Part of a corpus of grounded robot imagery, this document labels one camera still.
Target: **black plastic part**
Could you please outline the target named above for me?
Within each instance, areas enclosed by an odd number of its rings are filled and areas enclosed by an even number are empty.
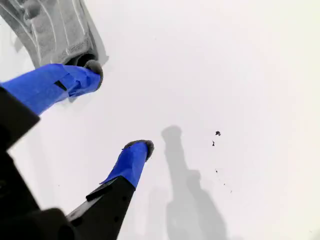
[[[154,143],[150,140],[136,140],[136,141],[131,141],[129,143],[127,143],[123,149],[126,149],[126,148],[129,148],[131,147],[133,144],[136,144],[136,143],[145,143],[146,144],[146,147],[148,148],[148,153],[146,155],[146,159],[145,161],[147,162],[148,159],[151,157],[152,153],[154,152],[155,150],[155,146],[154,146]]]
[[[39,209],[14,161],[0,151],[0,221]]]
[[[90,201],[67,218],[85,240],[116,240],[134,192],[134,186],[119,176],[93,191]]]
[[[62,211],[52,208],[0,223],[1,240],[81,240]]]
[[[2,87],[0,103],[0,151],[6,151],[40,118]]]

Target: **white surface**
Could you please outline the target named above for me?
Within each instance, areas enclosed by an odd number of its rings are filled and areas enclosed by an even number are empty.
[[[120,240],[320,239],[319,1],[86,5],[110,56],[101,89],[52,107],[11,151],[39,204],[70,212],[123,145],[150,139]],[[32,64],[1,21],[6,80]],[[165,154],[171,125],[184,158],[171,140]]]

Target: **blue tape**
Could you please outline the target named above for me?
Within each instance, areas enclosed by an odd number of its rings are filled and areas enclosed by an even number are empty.
[[[116,177],[122,176],[137,188],[147,155],[148,147],[144,142],[137,142],[126,147],[120,153],[109,176],[100,184],[105,184]]]
[[[66,91],[55,85],[60,81]],[[79,66],[48,64],[1,84],[20,102],[40,115],[68,97],[94,92],[100,75]]]

